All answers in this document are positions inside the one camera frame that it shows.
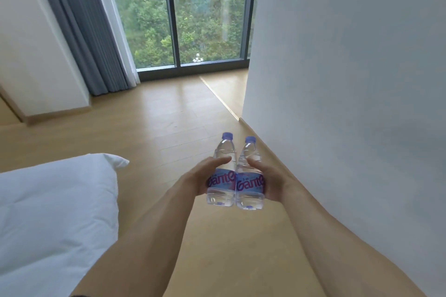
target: blue label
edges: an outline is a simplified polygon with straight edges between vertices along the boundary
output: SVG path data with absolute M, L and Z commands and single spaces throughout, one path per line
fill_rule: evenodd
M 260 173 L 237 173 L 237 191 L 263 193 L 263 175 Z
M 207 181 L 207 186 L 210 188 L 236 190 L 236 172 L 217 168 L 215 173 Z

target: left hand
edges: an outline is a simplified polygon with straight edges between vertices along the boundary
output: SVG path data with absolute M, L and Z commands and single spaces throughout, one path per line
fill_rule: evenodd
M 207 192 L 207 180 L 214 174 L 215 168 L 228 163 L 230 160 L 230 156 L 225 158 L 212 158 L 209 156 L 185 173 L 183 177 L 196 188 L 197 195 L 205 194 Z

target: white sheer curtain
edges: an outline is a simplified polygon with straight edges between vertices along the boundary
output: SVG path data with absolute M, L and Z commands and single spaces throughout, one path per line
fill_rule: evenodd
M 127 39 L 125 38 L 124 28 L 122 27 L 121 19 L 119 17 L 118 8 L 115 0 L 102 0 L 102 3 L 107 13 L 108 20 L 115 37 L 116 45 L 118 46 L 120 57 L 124 63 L 124 70 L 130 81 L 131 87 L 135 87 L 140 83 L 133 57 L 131 56 L 130 48 L 128 47 Z

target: bed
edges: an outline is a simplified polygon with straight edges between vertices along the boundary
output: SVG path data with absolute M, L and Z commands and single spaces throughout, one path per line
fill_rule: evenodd
M 87 154 L 0 174 L 0 296 L 69 296 L 117 240 L 127 164 Z

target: gray curtain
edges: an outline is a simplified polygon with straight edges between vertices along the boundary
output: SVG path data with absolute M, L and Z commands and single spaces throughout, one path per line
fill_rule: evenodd
M 129 88 L 101 0 L 48 0 L 92 95 Z

